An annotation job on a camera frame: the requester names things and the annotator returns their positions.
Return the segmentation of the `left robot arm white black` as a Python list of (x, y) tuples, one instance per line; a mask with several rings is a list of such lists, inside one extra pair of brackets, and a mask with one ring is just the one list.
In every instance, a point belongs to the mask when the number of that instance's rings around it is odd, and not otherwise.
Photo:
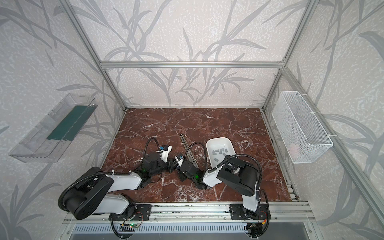
[(170, 173), (173, 167), (173, 160), (164, 161), (157, 153), (147, 155), (135, 170), (128, 173), (104, 172), (93, 167), (61, 193), (58, 206), (77, 220), (94, 214), (122, 214), (133, 200), (112, 192), (140, 190), (151, 183), (152, 177)]

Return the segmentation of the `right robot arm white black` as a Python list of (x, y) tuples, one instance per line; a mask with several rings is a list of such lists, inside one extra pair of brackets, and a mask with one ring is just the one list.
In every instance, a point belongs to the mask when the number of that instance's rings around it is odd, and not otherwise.
[(179, 154), (175, 157), (174, 166), (181, 181), (189, 179), (201, 190), (224, 183), (242, 195), (244, 209), (257, 211), (263, 170), (255, 158), (245, 154), (227, 155), (217, 166), (204, 172)]

